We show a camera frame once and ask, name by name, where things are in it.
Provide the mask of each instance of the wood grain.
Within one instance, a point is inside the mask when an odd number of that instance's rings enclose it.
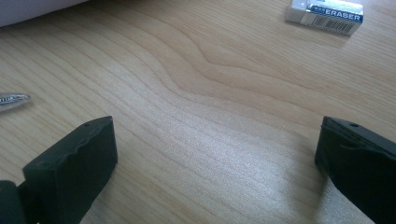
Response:
[[[396,141],[396,2],[351,37],[289,1],[93,1],[0,28],[0,178],[79,124],[115,120],[120,163],[82,223],[371,223],[314,164],[322,117]]]

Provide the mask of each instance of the table surface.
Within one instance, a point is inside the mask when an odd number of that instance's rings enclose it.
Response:
[[[0,29],[0,177],[111,115],[119,163],[82,223],[371,223],[319,172],[323,116],[396,140],[396,1],[351,37],[289,0],[93,1]]]

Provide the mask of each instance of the black object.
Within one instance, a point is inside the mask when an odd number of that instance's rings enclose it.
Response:
[[[82,124],[23,168],[18,187],[0,181],[0,224],[75,224],[118,161],[113,119]]]
[[[396,144],[358,124],[325,117],[315,164],[375,223],[396,223]]]

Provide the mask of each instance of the eraser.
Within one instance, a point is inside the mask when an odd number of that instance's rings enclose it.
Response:
[[[363,23],[363,6],[339,0],[292,0],[286,21],[352,35]]]

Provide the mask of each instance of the pen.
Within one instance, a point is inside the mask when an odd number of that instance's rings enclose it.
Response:
[[[0,112],[15,108],[30,101],[30,95],[15,92],[0,92]]]

